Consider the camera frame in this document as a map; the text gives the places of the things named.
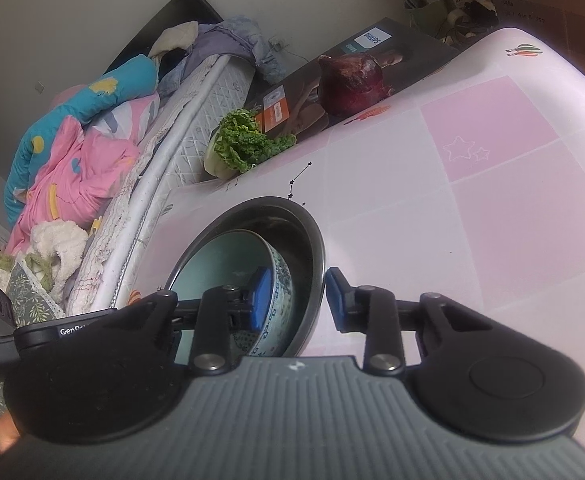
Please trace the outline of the person's left hand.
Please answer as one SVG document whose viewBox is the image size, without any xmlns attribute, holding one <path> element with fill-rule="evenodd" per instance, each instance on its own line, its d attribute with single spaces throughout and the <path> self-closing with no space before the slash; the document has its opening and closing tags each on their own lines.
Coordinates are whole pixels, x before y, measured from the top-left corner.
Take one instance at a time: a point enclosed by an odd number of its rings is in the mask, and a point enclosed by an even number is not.
<svg viewBox="0 0 585 480">
<path fill-rule="evenodd" d="M 20 432 L 17 429 L 12 415 L 4 411 L 0 416 L 0 452 L 5 453 L 20 439 Z"/>
</svg>

